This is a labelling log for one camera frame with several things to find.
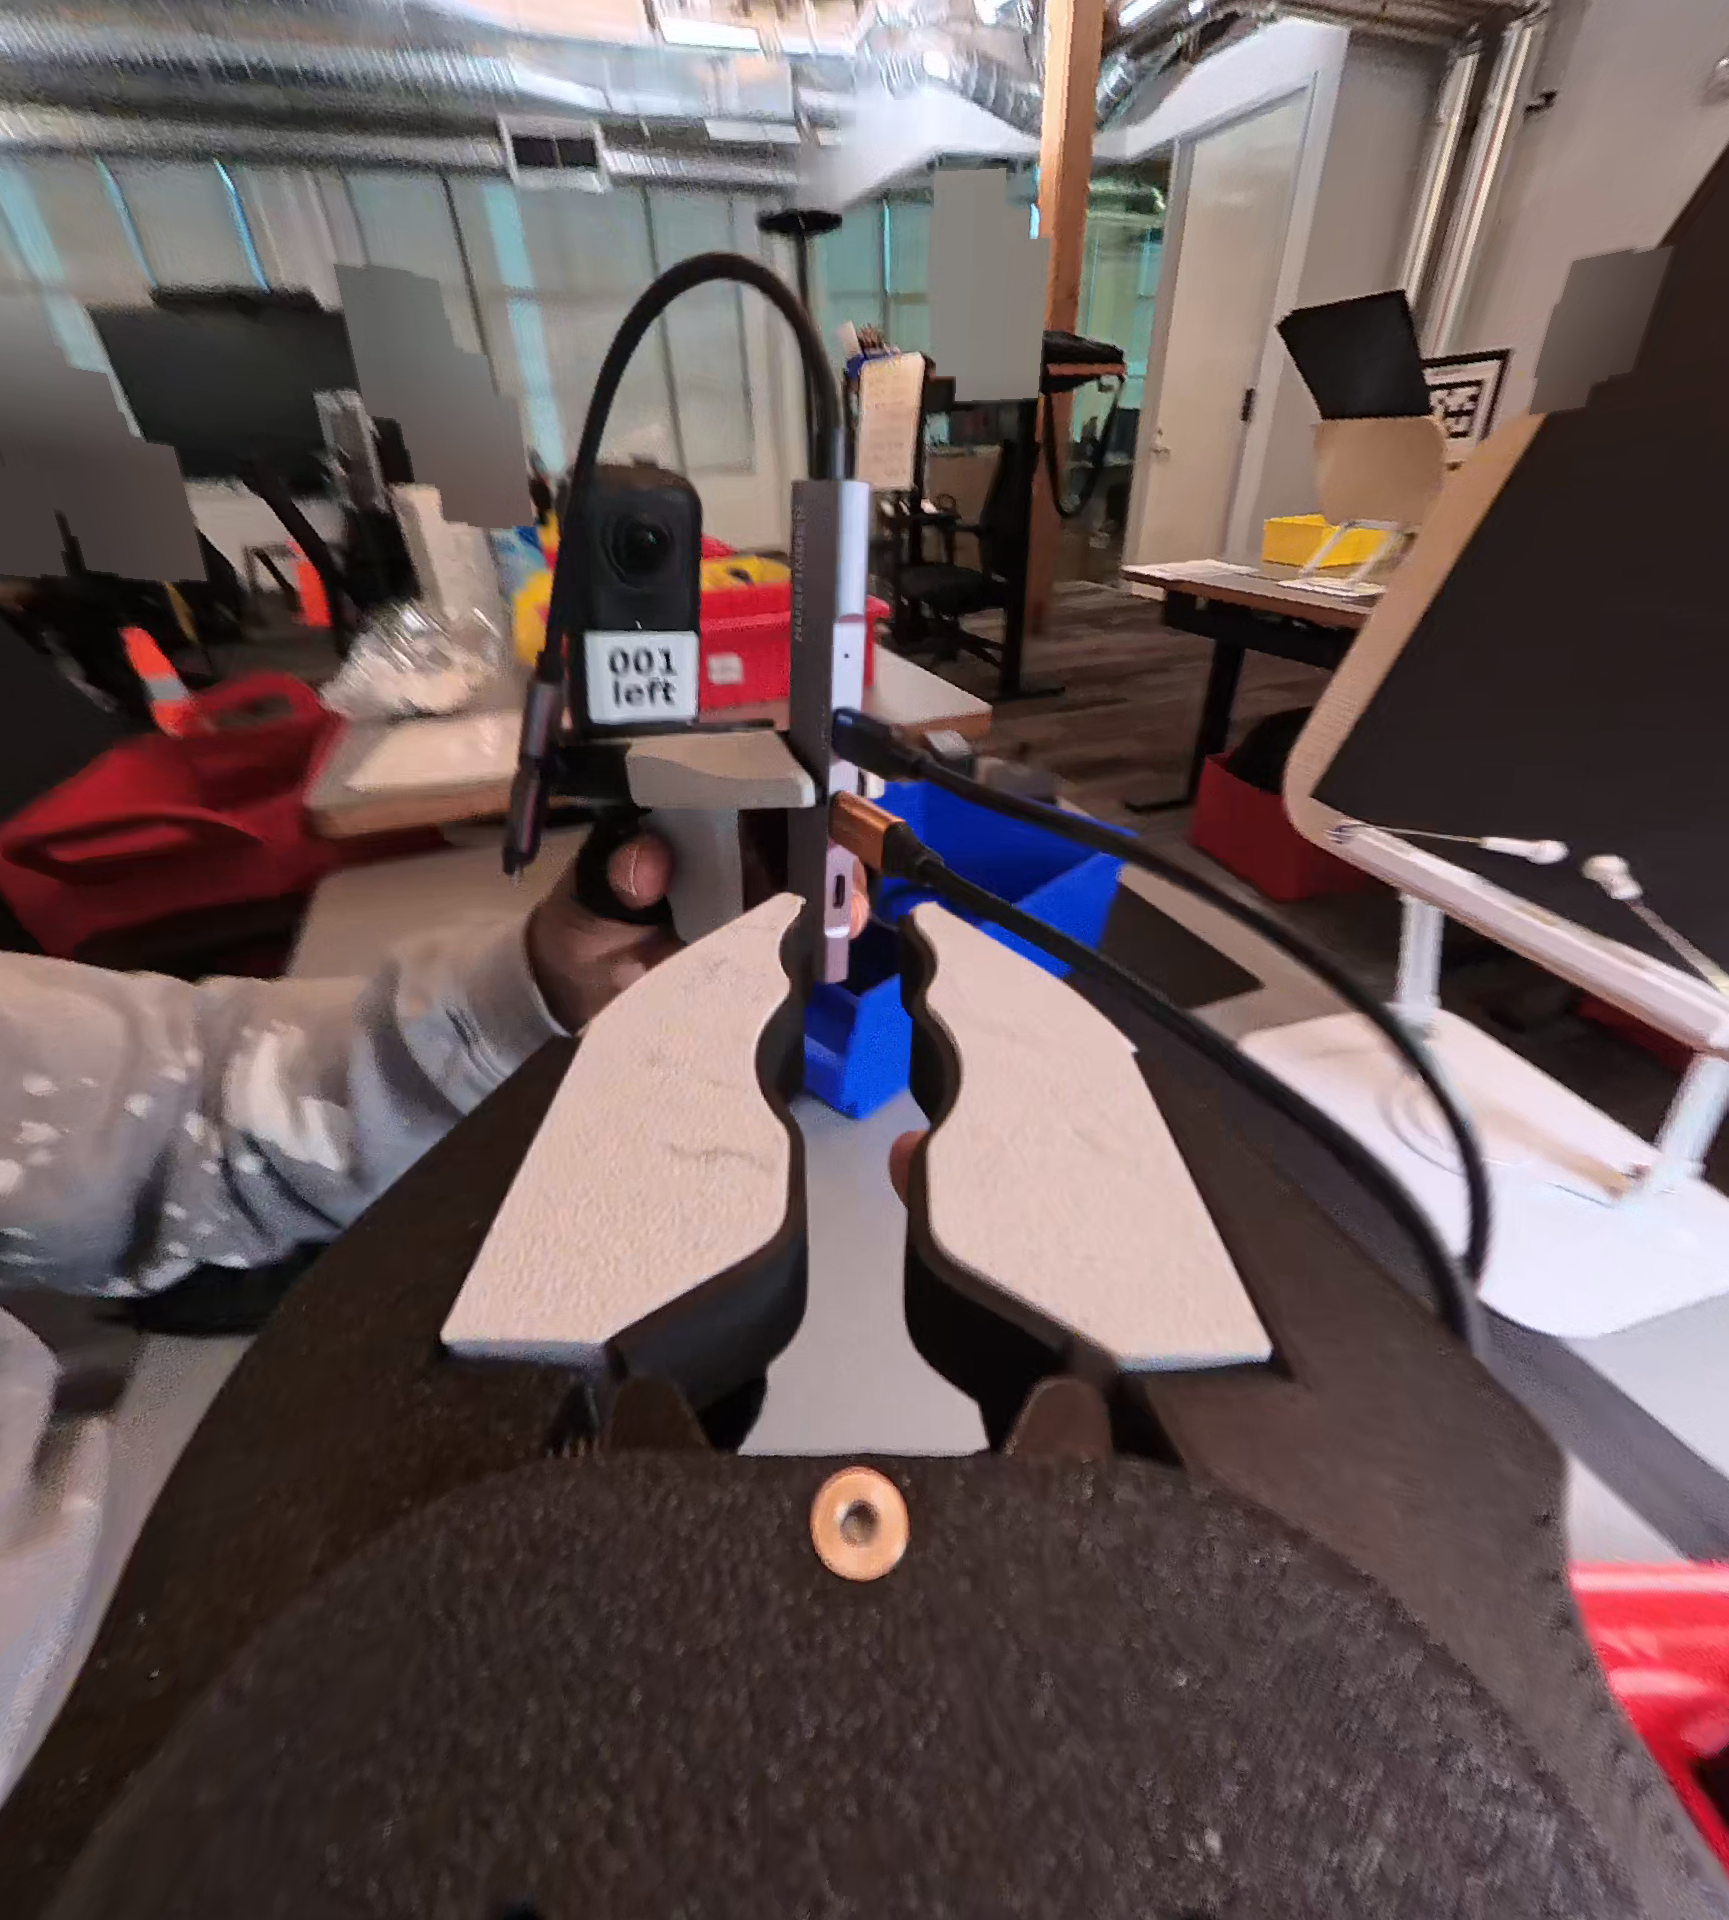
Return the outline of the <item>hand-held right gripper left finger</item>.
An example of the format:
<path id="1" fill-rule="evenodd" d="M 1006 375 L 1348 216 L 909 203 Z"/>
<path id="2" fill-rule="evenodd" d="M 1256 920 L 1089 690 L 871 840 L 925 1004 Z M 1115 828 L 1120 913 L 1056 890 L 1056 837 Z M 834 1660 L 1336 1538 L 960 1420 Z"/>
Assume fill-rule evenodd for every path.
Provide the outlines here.
<path id="1" fill-rule="evenodd" d="M 588 1024 L 444 1318 L 449 1355 L 666 1379 L 697 1411 L 762 1379 L 807 1306 L 802 913 L 770 895 Z"/>

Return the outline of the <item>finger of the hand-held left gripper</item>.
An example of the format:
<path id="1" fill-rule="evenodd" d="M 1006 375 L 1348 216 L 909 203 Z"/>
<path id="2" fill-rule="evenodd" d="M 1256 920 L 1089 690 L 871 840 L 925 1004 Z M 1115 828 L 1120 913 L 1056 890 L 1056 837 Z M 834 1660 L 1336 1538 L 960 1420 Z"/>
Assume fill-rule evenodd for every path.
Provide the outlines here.
<path id="1" fill-rule="evenodd" d="M 638 735 L 627 745 L 624 769 L 643 810 L 802 810 L 820 796 L 774 729 Z"/>

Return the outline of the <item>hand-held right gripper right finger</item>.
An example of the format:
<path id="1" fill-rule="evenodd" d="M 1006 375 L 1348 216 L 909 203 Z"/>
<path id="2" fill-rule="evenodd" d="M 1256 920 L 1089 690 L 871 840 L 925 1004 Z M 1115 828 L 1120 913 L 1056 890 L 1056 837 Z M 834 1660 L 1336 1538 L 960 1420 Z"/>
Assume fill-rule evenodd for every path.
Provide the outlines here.
<path id="1" fill-rule="evenodd" d="M 905 1319 L 987 1420 L 1044 1379 L 1269 1366 L 1273 1340 L 1142 1068 L 1061 976 L 943 906 L 901 926 L 911 1091 Z"/>

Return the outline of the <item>grey usb hub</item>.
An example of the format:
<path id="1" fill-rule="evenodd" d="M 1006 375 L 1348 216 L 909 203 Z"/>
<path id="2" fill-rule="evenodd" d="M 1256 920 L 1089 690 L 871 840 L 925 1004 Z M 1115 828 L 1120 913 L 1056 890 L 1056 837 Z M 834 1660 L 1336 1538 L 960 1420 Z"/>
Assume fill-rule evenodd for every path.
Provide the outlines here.
<path id="1" fill-rule="evenodd" d="M 812 800 L 788 812 L 784 887 L 802 900 L 791 970 L 811 990 L 841 980 L 851 948 L 851 853 L 830 837 L 830 802 L 857 789 L 837 755 L 830 719 L 862 705 L 868 623 L 871 487 L 853 477 L 804 479 L 791 504 L 791 664 L 787 742 Z"/>

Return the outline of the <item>blue storage bin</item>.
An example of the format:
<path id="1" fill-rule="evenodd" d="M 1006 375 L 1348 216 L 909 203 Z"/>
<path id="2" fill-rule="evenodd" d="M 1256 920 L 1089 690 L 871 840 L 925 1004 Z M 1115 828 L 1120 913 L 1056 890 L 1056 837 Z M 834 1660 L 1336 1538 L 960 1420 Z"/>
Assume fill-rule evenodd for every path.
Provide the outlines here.
<path id="1" fill-rule="evenodd" d="M 879 802 L 970 883 L 1087 948 L 1101 943 L 1117 902 L 1115 858 L 921 779 L 890 781 Z M 872 900 L 847 978 L 816 984 L 804 1016 L 804 1091 L 851 1120 L 877 1113 L 909 1085 L 912 1027 L 896 926 L 935 891 L 892 876 Z"/>

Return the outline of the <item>person's left forearm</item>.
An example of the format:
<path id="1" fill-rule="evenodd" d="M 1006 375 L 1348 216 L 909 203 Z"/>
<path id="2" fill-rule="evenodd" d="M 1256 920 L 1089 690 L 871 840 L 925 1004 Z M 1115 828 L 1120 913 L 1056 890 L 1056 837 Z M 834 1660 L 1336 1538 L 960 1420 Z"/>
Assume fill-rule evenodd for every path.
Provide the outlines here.
<path id="1" fill-rule="evenodd" d="M 141 1297 L 334 1240 L 545 1043 L 540 913 L 370 976 L 0 952 L 0 1289 Z"/>

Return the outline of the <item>person's left hand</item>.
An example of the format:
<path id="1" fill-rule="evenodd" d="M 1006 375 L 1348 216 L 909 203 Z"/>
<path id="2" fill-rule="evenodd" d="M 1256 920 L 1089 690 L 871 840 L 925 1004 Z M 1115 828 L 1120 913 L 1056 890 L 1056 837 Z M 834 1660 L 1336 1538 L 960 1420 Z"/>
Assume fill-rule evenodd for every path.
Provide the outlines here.
<path id="1" fill-rule="evenodd" d="M 675 853 L 652 829 L 594 829 L 534 906 L 524 948 L 560 1031 L 580 1034 L 635 982 L 682 949 L 666 902 Z"/>

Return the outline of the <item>red plastic crate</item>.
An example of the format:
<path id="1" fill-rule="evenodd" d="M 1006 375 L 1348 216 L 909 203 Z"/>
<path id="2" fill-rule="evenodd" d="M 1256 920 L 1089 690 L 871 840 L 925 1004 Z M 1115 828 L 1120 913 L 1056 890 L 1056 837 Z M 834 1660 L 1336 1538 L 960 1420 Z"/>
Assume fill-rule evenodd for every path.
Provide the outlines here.
<path id="1" fill-rule="evenodd" d="M 787 703 L 793 660 L 793 588 L 705 588 L 700 594 L 699 711 Z"/>

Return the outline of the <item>clear plastic bag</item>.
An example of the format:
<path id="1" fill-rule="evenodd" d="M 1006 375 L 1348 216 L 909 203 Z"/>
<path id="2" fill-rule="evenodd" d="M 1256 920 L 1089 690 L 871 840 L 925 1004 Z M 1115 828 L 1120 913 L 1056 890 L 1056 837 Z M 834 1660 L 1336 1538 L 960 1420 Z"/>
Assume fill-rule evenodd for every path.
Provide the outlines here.
<path id="1" fill-rule="evenodd" d="M 394 601 L 366 618 L 318 697 L 355 724 L 515 708 L 516 655 L 503 626 L 481 608 Z"/>

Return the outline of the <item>white top table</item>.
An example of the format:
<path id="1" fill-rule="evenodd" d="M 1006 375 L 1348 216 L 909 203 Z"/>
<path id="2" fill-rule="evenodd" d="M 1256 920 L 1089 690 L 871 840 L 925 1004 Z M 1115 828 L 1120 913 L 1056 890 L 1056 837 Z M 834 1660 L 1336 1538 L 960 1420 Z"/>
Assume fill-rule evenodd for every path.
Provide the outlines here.
<path id="1" fill-rule="evenodd" d="M 896 729 L 983 735 L 993 703 L 925 666 L 879 650 L 864 709 Z M 503 813 L 519 755 L 521 708 L 350 722 L 309 776 L 302 813 L 322 840 L 446 828 Z"/>

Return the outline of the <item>whiteboard with writing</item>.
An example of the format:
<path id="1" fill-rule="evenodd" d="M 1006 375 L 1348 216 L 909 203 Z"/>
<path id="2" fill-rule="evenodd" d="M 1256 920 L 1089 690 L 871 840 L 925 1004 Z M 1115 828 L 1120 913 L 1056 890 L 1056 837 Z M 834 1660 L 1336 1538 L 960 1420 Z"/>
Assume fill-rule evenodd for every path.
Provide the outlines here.
<path id="1" fill-rule="evenodd" d="M 853 476 L 879 494 L 915 486 L 929 362 L 921 350 L 868 354 L 855 375 Z"/>

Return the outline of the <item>black office chair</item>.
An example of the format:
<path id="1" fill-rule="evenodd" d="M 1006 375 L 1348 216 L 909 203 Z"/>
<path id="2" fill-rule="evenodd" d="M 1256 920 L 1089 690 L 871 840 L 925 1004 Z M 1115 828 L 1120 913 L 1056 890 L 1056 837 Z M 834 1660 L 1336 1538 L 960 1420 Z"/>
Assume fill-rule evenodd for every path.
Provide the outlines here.
<path id="1" fill-rule="evenodd" d="M 937 664 L 974 660 L 998 697 L 1023 684 L 1025 586 L 1042 455 L 1034 437 L 998 446 L 978 509 L 950 492 L 907 513 L 909 550 L 895 572 L 892 647 Z"/>

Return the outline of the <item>red box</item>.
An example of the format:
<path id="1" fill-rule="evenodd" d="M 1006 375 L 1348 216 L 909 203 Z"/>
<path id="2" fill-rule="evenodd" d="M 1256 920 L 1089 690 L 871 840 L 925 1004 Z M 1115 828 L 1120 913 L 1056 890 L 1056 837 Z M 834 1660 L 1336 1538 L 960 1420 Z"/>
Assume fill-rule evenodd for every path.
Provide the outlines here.
<path id="1" fill-rule="evenodd" d="M 1227 750 L 1203 768 L 1189 828 L 1194 847 L 1273 903 L 1360 891 L 1365 876 L 1306 840 L 1284 796 L 1236 773 L 1231 758 Z"/>

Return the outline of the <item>black floor lamp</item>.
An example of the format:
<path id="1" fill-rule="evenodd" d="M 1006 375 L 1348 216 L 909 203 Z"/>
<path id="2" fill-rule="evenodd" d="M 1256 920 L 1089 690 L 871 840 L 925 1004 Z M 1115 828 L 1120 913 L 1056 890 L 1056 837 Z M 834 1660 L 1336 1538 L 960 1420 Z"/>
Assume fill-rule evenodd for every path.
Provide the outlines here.
<path id="1" fill-rule="evenodd" d="M 770 203 L 756 214 L 756 229 L 767 245 L 788 265 L 788 279 L 809 319 L 818 326 L 826 360 L 837 375 L 844 375 L 848 362 L 844 317 L 828 305 L 824 271 L 826 239 L 843 226 L 843 214 L 823 205 Z"/>

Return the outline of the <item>white board stand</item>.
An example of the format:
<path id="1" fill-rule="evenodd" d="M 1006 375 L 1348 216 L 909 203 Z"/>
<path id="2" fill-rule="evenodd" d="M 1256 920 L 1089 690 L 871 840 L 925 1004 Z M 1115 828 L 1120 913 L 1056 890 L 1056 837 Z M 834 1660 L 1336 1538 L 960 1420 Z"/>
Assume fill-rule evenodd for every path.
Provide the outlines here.
<path id="1" fill-rule="evenodd" d="M 1589 858 L 1586 876 L 1664 939 L 1669 962 L 1450 858 L 1450 850 L 1493 852 L 1554 866 L 1570 853 L 1559 840 L 1393 832 L 1338 812 L 1328 837 L 1404 895 L 1398 995 L 1385 1011 L 1448 1077 L 1474 1128 L 1493 1196 L 1482 1300 L 1530 1331 L 1581 1340 L 1729 1293 L 1729 1197 L 1705 1176 L 1729 1113 L 1729 976 L 1651 910 L 1619 856 Z M 1653 1140 L 1445 1008 L 1450 920 L 1689 1049 Z"/>

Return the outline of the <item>black monitor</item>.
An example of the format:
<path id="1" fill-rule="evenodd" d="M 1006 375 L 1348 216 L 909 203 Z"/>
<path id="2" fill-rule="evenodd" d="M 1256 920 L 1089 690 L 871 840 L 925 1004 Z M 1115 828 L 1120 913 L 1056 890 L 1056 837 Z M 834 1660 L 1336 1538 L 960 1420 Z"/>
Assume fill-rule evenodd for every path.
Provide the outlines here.
<path id="1" fill-rule="evenodd" d="M 187 479 L 259 467 L 294 494 L 328 492 L 316 397 L 357 375 L 344 319 L 312 294 L 171 287 L 87 317 L 139 432 L 172 448 Z"/>

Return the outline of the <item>black standing desk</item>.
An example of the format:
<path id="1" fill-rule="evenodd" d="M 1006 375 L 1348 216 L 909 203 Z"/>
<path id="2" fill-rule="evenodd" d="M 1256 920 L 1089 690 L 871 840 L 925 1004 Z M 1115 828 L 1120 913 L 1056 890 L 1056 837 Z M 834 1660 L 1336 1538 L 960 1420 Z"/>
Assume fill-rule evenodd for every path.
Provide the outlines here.
<path id="1" fill-rule="evenodd" d="M 1025 666 L 1025 643 L 1034 626 L 1029 605 L 1035 594 L 1031 568 L 1056 560 L 1066 525 L 1089 516 L 1096 495 L 1103 489 L 1112 467 L 1121 400 L 1129 381 L 1127 372 L 1129 362 L 1123 347 L 1054 327 L 1044 333 L 1038 397 L 997 400 L 991 406 L 1007 425 L 997 449 L 1014 437 L 1034 437 L 1042 455 L 1025 586 L 1023 684 L 1016 697 L 998 697 L 997 673 L 985 666 L 993 675 L 988 696 L 997 708 L 1045 699 L 1059 690 L 1056 684 L 1035 681 Z M 978 504 L 970 504 L 959 492 L 933 492 L 935 498 L 939 494 L 956 495 L 972 511 L 983 504 L 983 498 Z"/>

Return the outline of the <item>orange traffic cone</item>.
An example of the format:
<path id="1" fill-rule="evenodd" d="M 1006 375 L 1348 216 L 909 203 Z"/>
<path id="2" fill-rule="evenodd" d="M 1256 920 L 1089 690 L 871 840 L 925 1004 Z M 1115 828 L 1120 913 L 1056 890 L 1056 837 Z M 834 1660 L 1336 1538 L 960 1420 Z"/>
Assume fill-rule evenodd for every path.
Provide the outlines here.
<path id="1" fill-rule="evenodd" d="M 205 732 L 205 714 L 158 640 L 136 623 L 122 626 L 119 636 L 156 732 L 171 737 L 190 737 Z"/>

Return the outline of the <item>red tote bag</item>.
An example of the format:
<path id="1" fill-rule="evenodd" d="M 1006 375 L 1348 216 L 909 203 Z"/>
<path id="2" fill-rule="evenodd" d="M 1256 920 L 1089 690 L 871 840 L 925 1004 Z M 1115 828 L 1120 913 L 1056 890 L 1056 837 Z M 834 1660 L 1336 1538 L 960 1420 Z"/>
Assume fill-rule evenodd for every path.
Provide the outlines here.
<path id="1" fill-rule="evenodd" d="M 299 677 L 199 690 L 0 824 L 0 900 L 39 949 L 88 957 L 150 928 L 309 895 L 332 868 L 307 794 L 346 722 Z"/>

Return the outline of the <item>wooden desk black legs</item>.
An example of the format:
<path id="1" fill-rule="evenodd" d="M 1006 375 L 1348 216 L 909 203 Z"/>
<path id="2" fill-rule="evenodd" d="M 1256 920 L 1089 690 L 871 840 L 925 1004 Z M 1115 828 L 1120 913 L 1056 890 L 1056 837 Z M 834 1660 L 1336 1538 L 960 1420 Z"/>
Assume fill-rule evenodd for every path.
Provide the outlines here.
<path id="1" fill-rule="evenodd" d="M 1227 750 L 1240 684 L 1252 655 L 1336 671 L 1384 588 L 1324 574 L 1271 574 L 1223 560 L 1127 564 L 1127 588 L 1163 597 L 1165 628 L 1214 646 L 1214 664 L 1183 788 L 1129 800 L 1135 817 L 1186 812 L 1214 755 Z"/>

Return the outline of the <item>yellow bin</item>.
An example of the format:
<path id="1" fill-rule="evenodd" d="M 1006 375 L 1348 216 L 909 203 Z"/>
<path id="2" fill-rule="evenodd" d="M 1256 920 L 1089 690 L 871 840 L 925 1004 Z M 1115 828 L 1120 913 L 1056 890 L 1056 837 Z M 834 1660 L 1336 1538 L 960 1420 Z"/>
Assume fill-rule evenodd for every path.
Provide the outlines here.
<path id="1" fill-rule="evenodd" d="M 1390 530 L 1371 522 L 1331 522 L 1324 513 L 1271 516 L 1261 527 L 1261 564 L 1296 572 L 1344 572 L 1377 562 Z"/>

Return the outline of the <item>white door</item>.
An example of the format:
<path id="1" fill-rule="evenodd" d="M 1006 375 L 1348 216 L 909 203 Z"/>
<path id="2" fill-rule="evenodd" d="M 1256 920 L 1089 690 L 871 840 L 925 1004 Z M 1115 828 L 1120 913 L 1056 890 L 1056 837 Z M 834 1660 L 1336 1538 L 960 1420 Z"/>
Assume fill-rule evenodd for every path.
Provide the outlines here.
<path id="1" fill-rule="evenodd" d="M 1309 110 L 1304 87 L 1179 145 L 1179 214 L 1142 406 L 1127 566 L 1226 553 Z"/>

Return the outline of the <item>small black board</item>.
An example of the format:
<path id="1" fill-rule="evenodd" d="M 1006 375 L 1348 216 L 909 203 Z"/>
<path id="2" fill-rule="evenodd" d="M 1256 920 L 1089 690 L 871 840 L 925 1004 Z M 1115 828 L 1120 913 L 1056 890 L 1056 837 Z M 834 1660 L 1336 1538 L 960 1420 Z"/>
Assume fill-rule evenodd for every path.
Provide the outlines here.
<path id="1" fill-rule="evenodd" d="M 1404 287 L 1300 305 L 1277 333 L 1322 422 L 1425 419 L 1432 387 Z"/>

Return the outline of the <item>black white tag sign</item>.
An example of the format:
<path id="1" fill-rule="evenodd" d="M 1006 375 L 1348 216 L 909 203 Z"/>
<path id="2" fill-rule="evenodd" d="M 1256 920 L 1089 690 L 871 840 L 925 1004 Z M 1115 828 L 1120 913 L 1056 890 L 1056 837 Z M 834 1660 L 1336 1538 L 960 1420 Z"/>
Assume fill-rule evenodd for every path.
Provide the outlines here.
<path id="1" fill-rule="evenodd" d="M 1467 457 L 1493 432 L 1511 357 L 1511 347 L 1482 347 L 1423 360 L 1432 412 L 1442 424 L 1452 463 Z"/>

